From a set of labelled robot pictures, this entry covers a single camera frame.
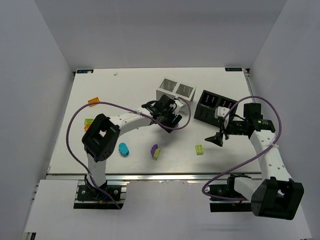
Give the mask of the green square lego brick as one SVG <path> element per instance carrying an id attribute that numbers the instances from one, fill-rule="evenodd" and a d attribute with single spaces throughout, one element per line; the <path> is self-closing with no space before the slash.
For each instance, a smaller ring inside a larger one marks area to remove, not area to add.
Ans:
<path id="1" fill-rule="evenodd" d="M 204 154 L 203 146 L 201 144 L 197 144 L 195 146 L 195 152 L 197 156 L 203 155 Z"/>

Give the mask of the purple half-round lego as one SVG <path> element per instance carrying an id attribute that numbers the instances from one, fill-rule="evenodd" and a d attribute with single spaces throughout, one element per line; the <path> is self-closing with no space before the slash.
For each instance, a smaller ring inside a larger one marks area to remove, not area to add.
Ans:
<path id="1" fill-rule="evenodd" d="M 154 157 L 157 148 L 158 148 L 158 145 L 157 145 L 157 144 L 154 144 L 154 145 L 151 147 L 151 149 L 150 149 L 150 155 L 151 155 L 152 158 Z"/>

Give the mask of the green curved lego brick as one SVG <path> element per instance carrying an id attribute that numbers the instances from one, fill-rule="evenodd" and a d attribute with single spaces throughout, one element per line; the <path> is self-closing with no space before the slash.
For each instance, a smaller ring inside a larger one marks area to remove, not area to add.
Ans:
<path id="1" fill-rule="evenodd" d="M 153 159 L 154 160 L 157 160 L 158 159 L 158 157 L 159 157 L 159 155 L 160 155 L 160 152 L 161 152 L 161 149 L 160 148 L 156 148 L 155 149 L 155 151 L 154 151 L 154 153 L 153 153 Z"/>

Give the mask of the cyan rounded lego brick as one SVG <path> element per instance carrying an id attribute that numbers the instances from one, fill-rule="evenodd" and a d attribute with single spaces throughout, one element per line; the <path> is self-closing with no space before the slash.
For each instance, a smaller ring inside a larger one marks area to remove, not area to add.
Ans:
<path id="1" fill-rule="evenodd" d="M 129 148 L 124 142 L 118 145 L 118 151 L 122 157 L 127 157 L 130 154 Z"/>

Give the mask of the small green curved lego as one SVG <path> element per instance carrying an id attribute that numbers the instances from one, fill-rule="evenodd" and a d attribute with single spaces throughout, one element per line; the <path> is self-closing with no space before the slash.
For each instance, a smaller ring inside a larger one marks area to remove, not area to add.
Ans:
<path id="1" fill-rule="evenodd" d="M 94 121 L 93 118 L 86 118 L 86 119 L 84 120 L 84 124 L 85 124 L 85 125 L 91 125 L 93 121 Z"/>

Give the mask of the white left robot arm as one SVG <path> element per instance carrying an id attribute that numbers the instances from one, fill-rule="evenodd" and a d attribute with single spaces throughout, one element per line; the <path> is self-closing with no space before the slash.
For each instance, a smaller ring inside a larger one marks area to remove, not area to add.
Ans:
<path id="1" fill-rule="evenodd" d="M 97 115 L 81 140 L 88 159 L 87 184 L 94 188 L 106 184 L 106 160 L 113 154 L 120 136 L 153 124 L 171 133 L 178 127 L 182 119 L 179 112 L 185 106 L 182 99 L 164 94 L 159 100 L 149 101 L 122 115 Z"/>

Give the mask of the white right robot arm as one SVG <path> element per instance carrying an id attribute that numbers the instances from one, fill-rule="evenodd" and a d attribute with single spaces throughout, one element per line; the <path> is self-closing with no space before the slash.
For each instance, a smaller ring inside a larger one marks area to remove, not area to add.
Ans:
<path id="1" fill-rule="evenodd" d="M 210 184 L 205 193 L 210 197 L 211 212 L 253 212 L 257 217 L 293 220 L 304 194 L 304 187 L 288 173 L 278 146 L 273 122 L 264 119 L 261 104 L 246 103 L 243 120 L 233 120 L 228 108 L 219 106 L 214 117 L 220 130 L 206 141 L 218 146 L 230 135 L 247 136 L 257 154 L 261 180 L 244 173 L 232 173 L 226 184 Z"/>

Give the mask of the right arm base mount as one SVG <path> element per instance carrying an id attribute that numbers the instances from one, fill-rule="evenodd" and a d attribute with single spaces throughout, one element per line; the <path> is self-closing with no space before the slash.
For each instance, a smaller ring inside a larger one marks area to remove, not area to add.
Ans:
<path id="1" fill-rule="evenodd" d="M 241 213 L 252 212 L 251 197 L 241 200 L 244 196 L 235 191 L 235 180 L 237 178 L 249 180 L 249 184 L 257 183 L 251 176 L 242 173 L 232 173 L 224 184 L 210 184 L 206 192 L 215 197 L 209 198 L 211 213 Z"/>

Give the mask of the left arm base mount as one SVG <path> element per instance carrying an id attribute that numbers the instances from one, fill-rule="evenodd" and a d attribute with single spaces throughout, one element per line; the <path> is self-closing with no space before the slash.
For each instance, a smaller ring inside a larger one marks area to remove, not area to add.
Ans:
<path id="1" fill-rule="evenodd" d="M 81 210 L 121 210 L 126 199 L 127 185 L 111 181 L 103 188 L 114 201 L 100 190 L 92 190 L 84 182 L 79 183 L 73 208 Z"/>

